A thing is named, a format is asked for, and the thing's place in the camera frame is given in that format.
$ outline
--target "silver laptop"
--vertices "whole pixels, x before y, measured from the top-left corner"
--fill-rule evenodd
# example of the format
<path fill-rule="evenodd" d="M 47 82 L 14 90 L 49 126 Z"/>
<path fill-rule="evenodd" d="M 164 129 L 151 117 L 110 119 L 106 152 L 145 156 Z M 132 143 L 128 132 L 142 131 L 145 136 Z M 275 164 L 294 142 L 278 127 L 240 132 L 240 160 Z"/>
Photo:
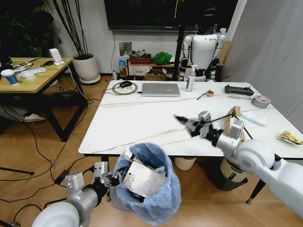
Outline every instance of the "silver laptop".
<path fill-rule="evenodd" d="M 179 97 L 180 91 L 177 84 L 144 83 L 142 96 Z"/>

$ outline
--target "white flower pot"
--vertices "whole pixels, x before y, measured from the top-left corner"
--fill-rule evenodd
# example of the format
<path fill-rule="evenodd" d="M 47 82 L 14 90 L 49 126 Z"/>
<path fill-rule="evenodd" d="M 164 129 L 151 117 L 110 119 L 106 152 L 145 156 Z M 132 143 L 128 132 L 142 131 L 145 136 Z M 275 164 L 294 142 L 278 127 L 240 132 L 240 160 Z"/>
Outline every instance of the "white flower pot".
<path fill-rule="evenodd" d="M 176 167 L 178 167 L 181 170 L 189 170 L 191 167 L 193 167 L 195 160 L 196 160 L 196 158 L 176 157 L 175 165 L 176 165 Z"/>
<path fill-rule="evenodd" d="M 100 80 L 99 69 L 95 55 L 89 53 L 91 58 L 78 60 L 78 55 L 72 58 L 72 63 L 80 77 L 80 81 L 85 84 L 95 83 Z"/>

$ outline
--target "sneaker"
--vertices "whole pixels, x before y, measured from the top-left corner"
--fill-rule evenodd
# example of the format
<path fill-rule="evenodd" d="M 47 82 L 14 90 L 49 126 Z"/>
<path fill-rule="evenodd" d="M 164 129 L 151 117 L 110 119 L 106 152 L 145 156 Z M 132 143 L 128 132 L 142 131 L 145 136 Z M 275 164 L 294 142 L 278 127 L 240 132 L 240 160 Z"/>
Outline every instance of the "sneaker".
<path fill-rule="evenodd" d="M 24 117 L 24 122 L 41 122 L 41 121 L 45 121 L 45 118 L 40 117 L 35 113 L 29 115 L 28 117 Z"/>

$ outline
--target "plastic bag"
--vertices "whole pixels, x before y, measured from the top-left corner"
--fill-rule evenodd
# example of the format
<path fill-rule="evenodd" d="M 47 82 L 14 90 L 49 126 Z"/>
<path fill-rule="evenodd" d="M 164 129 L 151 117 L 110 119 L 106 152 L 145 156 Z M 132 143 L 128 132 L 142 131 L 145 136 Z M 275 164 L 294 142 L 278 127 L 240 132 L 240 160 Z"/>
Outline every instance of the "plastic bag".
<path fill-rule="evenodd" d="M 121 211 L 133 211 L 139 218 L 150 225 L 156 226 L 168 221 L 174 215 L 181 203 L 181 187 L 174 172 L 170 158 L 158 145 L 153 143 L 139 143 L 130 147 L 130 151 L 145 165 L 153 168 L 165 166 L 167 182 L 160 187 L 153 196 L 146 197 L 143 202 L 131 194 L 129 190 L 120 186 L 112 193 L 112 206 Z M 124 179 L 131 163 L 120 156 L 114 173 L 124 168 Z"/>

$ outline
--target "black monitor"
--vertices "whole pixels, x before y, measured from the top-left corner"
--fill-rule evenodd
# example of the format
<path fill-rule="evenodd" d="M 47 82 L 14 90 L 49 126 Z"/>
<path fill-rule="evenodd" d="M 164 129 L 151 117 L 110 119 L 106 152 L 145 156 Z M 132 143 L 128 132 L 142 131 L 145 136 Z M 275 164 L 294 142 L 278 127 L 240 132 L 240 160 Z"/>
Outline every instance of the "black monitor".
<path fill-rule="evenodd" d="M 182 20 L 186 31 L 194 31 L 195 24 L 205 27 L 229 28 L 238 0 L 185 0 Z M 178 31 L 180 21 L 175 18 L 177 0 L 104 0 L 109 30 L 115 31 Z M 182 10 L 178 1 L 177 15 Z M 215 9 L 212 19 L 203 17 L 205 10 Z"/>

